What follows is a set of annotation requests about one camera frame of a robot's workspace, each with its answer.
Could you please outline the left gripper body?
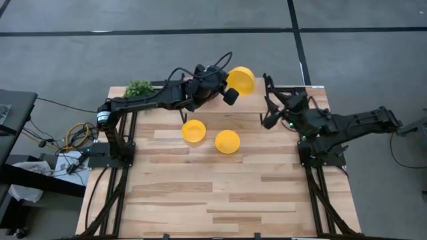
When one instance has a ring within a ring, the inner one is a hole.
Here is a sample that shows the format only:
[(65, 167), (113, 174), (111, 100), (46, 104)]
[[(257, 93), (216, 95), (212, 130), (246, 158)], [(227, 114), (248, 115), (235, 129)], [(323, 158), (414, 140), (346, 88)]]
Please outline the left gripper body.
[(185, 94), (191, 102), (185, 106), (186, 110), (196, 110), (206, 101), (213, 99), (224, 89), (228, 74), (218, 66), (197, 65), (194, 76), (185, 86)]

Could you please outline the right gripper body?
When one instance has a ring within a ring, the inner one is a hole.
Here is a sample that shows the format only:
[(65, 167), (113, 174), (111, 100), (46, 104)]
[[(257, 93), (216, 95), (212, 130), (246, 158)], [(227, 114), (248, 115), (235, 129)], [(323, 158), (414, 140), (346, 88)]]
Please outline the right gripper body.
[(299, 95), (284, 95), (278, 93), (278, 99), (284, 105), (280, 111), (280, 121), (287, 121), (293, 124), (296, 129), (313, 129), (313, 121), (310, 119), (310, 101), (313, 97), (308, 97), (307, 93)]

